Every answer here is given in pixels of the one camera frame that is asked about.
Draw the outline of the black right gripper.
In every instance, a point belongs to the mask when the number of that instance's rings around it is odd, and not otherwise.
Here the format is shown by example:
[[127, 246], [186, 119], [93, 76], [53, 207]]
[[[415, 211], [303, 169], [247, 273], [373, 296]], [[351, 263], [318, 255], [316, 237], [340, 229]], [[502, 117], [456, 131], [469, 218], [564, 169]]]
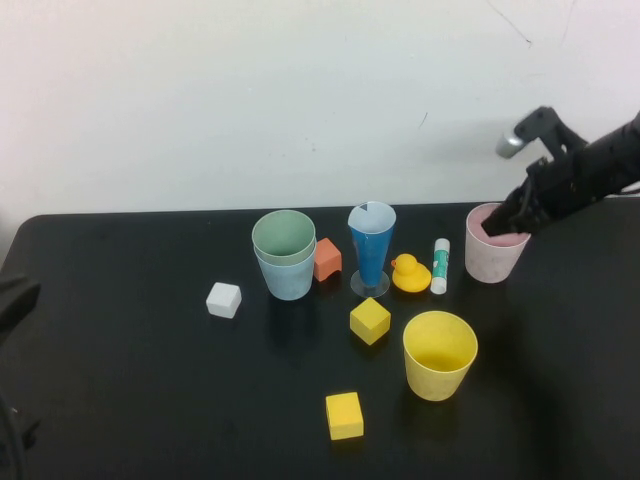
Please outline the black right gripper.
[[597, 153], [595, 146], [586, 146], [563, 160], [532, 164], [524, 182], [482, 221], [485, 233], [535, 235], [549, 223], [598, 202], [592, 185]]

